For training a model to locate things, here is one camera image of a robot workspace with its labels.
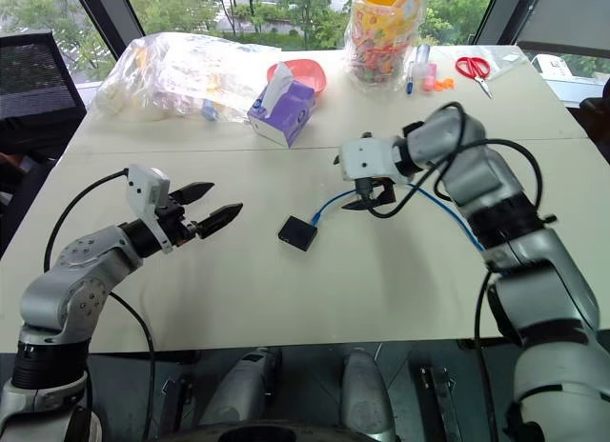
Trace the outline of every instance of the office chair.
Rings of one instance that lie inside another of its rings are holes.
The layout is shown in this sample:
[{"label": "office chair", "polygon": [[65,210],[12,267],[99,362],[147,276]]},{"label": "office chair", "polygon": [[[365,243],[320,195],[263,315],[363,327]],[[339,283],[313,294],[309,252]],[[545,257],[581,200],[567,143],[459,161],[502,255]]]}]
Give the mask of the office chair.
[{"label": "office chair", "polygon": [[601,97],[589,97],[580,102],[575,116],[610,163],[610,80],[606,82]]},{"label": "office chair", "polygon": [[57,159],[86,114],[49,30],[0,37],[0,151]]},{"label": "office chair", "polygon": [[15,194],[23,181],[24,172],[0,154],[0,191]]}]

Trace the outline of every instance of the blue ethernet cable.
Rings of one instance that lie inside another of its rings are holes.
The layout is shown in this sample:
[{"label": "blue ethernet cable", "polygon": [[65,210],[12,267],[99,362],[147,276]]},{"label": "blue ethernet cable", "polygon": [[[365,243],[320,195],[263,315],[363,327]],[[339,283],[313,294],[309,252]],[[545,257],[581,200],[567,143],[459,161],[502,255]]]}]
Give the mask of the blue ethernet cable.
[{"label": "blue ethernet cable", "polygon": [[[415,185],[413,185],[412,183],[408,184],[409,187],[411,188],[415,188],[420,194],[424,195],[425,197],[427,197],[428,199],[430,199],[432,202],[434,202],[437,206],[439,206],[440,208],[442,208],[444,211],[446,211],[453,219],[454,221],[456,221],[456,223],[458,223],[460,225],[460,227],[464,230],[464,232],[466,233],[466,236],[468,237],[468,239],[472,242],[472,244],[477,248],[477,250],[482,251],[483,247],[480,245],[480,243],[477,241],[477,238],[472,234],[472,232],[470,231],[470,228],[468,228],[468,225],[466,225],[466,223],[464,222],[464,220],[462,220],[459,215],[457,213],[455,213],[454,211],[452,211],[451,209],[449,209],[449,207],[447,207],[443,202],[439,201],[438,199],[436,199],[431,193],[429,193],[428,191],[426,191],[423,188],[418,188]],[[338,194],[337,196],[335,196],[334,198],[328,200],[312,217],[310,223],[313,226],[317,226],[317,223],[320,221],[320,216],[322,216],[322,213],[324,212],[324,210],[330,206],[331,204],[333,204],[336,200],[341,199],[342,197],[345,196],[349,196],[350,194],[355,193],[356,190],[349,190],[349,191],[345,191],[342,192],[341,194]]]}]

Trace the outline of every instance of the tissue box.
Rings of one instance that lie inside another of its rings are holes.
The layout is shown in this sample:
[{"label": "tissue box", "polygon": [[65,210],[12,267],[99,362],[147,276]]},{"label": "tissue box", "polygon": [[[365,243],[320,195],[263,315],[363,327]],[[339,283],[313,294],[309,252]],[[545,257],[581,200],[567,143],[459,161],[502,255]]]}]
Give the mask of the tissue box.
[{"label": "tissue box", "polygon": [[290,147],[314,111],[314,89],[293,80],[268,117],[265,117],[267,111],[261,107],[266,90],[260,93],[248,111],[250,123],[260,135]]}]

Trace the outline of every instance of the table surface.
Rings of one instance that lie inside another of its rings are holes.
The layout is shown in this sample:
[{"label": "table surface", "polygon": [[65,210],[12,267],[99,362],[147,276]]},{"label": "table surface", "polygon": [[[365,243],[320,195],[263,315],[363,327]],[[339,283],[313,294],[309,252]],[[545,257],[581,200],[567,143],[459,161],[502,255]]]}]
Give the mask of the table surface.
[{"label": "table surface", "polygon": [[[276,237],[289,215],[308,220],[327,199],[352,188],[331,164],[342,142],[363,131],[397,133],[451,100],[482,121],[489,137],[517,140],[537,157],[545,179],[541,214],[559,217],[556,229],[597,294],[601,324],[610,327],[605,310],[610,293],[603,291],[610,167],[533,68],[522,64],[490,81],[494,99],[489,100],[474,82],[451,72],[447,52],[434,48],[439,76],[454,75],[456,89],[407,97],[356,90],[340,52],[283,53],[287,59],[295,55],[318,60],[328,89],[291,150],[244,125],[86,118],[0,262],[3,352],[14,351],[19,299],[41,271],[61,210],[91,181],[130,163],[161,169],[175,188],[195,180],[215,182],[203,200],[188,207],[191,219],[244,203],[230,227],[169,255],[152,256],[115,289],[149,323],[158,349],[472,336],[484,268],[461,229],[428,199],[416,196],[390,220],[329,208],[307,252]],[[510,150],[500,152],[533,192],[527,163]],[[121,183],[93,191],[76,206],[54,256],[73,238],[132,219]],[[481,331],[498,335],[487,307]],[[91,350],[145,349],[137,324],[109,303]]]}]

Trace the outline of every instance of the pen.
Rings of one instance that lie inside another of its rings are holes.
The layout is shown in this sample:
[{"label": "pen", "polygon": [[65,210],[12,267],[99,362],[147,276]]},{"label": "pen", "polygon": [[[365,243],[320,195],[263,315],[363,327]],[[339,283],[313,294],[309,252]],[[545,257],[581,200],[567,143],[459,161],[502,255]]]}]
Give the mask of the pen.
[{"label": "pen", "polygon": [[409,69],[407,70],[407,94],[413,92],[413,61],[409,63]]}]

